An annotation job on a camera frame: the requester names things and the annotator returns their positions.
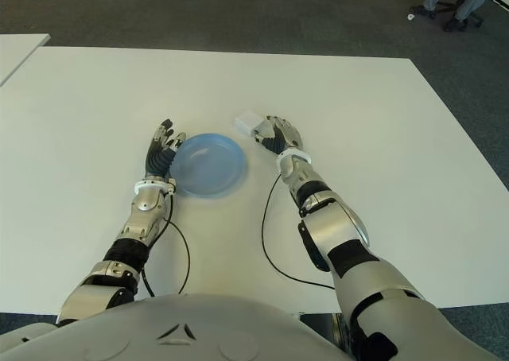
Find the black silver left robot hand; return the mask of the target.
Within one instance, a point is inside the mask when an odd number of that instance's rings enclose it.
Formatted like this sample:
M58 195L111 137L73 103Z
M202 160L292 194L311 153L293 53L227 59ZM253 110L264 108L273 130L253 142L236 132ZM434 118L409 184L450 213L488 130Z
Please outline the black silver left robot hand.
M170 178L170 166L185 142L186 133L174 135L173 122L167 118L155 130L146 155L147 176Z

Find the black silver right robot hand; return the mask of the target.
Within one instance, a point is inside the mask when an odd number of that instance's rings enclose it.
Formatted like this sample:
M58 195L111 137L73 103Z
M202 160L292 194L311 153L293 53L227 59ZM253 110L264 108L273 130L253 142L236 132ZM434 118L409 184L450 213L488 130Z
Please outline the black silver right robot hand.
M254 140L271 153L280 154L290 148L303 149L297 128L284 118L267 115L254 129Z

